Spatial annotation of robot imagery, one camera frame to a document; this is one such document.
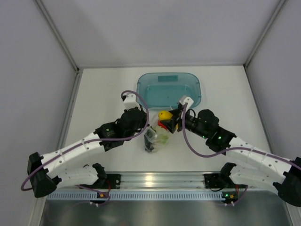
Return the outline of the yellow fake food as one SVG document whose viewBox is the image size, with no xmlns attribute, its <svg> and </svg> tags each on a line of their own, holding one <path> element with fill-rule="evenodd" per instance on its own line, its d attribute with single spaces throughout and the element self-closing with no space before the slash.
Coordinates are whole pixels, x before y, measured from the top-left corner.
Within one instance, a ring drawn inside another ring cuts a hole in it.
<svg viewBox="0 0 301 226">
<path fill-rule="evenodd" d="M 173 114 L 170 113 L 169 111 L 161 111 L 158 113 L 158 120 L 159 121 L 169 120 L 172 118 L 172 116 Z"/>
</svg>

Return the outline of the red fake food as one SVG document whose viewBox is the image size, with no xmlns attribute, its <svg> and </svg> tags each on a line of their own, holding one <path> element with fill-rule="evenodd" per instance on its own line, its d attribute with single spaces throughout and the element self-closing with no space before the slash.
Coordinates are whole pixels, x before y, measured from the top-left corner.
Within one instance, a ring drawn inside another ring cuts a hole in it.
<svg viewBox="0 0 301 226">
<path fill-rule="evenodd" d="M 165 130 L 167 130 L 167 127 L 165 125 L 163 125 L 160 120 L 158 120 L 158 125 L 160 127 L 164 128 Z"/>
</svg>

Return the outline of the clear dotted zip bag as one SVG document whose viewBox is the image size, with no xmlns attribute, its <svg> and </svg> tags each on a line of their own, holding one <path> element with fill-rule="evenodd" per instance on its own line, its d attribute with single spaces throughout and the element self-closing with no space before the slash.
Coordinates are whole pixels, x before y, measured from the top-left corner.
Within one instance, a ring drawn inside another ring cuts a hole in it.
<svg viewBox="0 0 301 226">
<path fill-rule="evenodd" d="M 162 127 L 160 127 L 160 126 L 158 125 L 158 113 L 156 113 L 156 114 L 151 118 L 150 123 L 149 123 L 150 126 L 149 126 L 147 129 L 153 129 L 154 131 L 156 131 L 156 134 L 157 134 L 157 135 L 158 135 L 158 134 L 167 134 L 167 135 L 169 135 L 169 136 L 170 136 L 170 137 L 169 137 L 169 141 L 170 141 L 173 134 L 172 134 L 171 132 L 169 132 L 168 130 L 165 130 L 164 128 L 162 128 Z M 155 149 L 156 149 L 155 152 L 164 149 L 166 145 L 159 145 L 159 144 L 157 144 L 157 143 L 155 142 L 155 145 L 154 145 L 154 147 L 155 147 Z"/>
</svg>

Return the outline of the dark blue fake food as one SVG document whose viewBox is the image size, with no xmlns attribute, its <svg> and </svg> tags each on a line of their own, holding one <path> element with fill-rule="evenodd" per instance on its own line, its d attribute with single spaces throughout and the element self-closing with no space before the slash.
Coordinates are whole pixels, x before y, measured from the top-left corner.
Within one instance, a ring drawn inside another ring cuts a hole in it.
<svg viewBox="0 0 301 226">
<path fill-rule="evenodd" d="M 155 149 L 154 145 L 155 145 L 155 141 L 157 138 L 156 131 L 154 131 L 153 129 L 147 129 L 143 138 L 144 138 L 145 151 L 148 153 L 155 152 L 156 149 Z"/>
</svg>

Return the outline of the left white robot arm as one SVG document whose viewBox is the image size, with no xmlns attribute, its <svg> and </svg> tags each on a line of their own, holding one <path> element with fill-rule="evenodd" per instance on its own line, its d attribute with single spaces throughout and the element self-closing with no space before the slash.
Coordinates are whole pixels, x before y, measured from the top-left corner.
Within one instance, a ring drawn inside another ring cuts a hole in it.
<svg viewBox="0 0 301 226">
<path fill-rule="evenodd" d="M 149 125 L 149 110 L 142 106 L 125 110 L 119 119 L 103 124 L 80 141 L 51 153 L 29 156 L 27 181 L 36 198 L 53 193 L 56 189 L 79 186 L 94 190 L 107 181 L 104 167 L 99 163 L 87 164 L 101 153 L 122 146 L 139 136 Z"/>
</svg>

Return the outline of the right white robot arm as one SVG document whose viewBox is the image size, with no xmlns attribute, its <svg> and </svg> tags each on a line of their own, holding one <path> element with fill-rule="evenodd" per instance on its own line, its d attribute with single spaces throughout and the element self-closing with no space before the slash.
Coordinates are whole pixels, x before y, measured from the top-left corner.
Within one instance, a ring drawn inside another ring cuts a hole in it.
<svg viewBox="0 0 301 226">
<path fill-rule="evenodd" d="M 158 124 L 171 133 L 190 131 L 206 140 L 206 146 L 214 153 L 210 157 L 224 155 L 251 166 L 226 163 L 219 180 L 225 187 L 233 184 L 255 186 L 277 194 L 286 203 L 301 205 L 301 159 L 282 158 L 259 150 L 234 133 L 219 126 L 219 119 L 209 109 L 191 116 L 180 107 L 158 114 Z"/>
</svg>

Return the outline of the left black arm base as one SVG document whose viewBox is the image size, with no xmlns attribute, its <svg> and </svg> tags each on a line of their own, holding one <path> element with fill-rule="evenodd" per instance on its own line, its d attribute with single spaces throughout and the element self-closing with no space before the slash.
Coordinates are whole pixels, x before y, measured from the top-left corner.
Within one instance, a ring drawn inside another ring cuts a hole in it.
<svg viewBox="0 0 301 226">
<path fill-rule="evenodd" d="M 96 184 L 99 189 L 119 189 L 121 184 L 121 174 L 109 173 L 106 178 L 101 178 L 100 182 Z"/>
</svg>

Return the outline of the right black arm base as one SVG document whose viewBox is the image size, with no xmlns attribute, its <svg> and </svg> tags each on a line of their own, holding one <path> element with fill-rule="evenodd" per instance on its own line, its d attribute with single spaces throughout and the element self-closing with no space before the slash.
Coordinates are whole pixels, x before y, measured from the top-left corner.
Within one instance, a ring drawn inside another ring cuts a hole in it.
<svg viewBox="0 0 301 226">
<path fill-rule="evenodd" d="M 219 173 L 204 174 L 205 188 L 222 190 L 225 188 L 225 183 L 222 181 Z"/>
</svg>

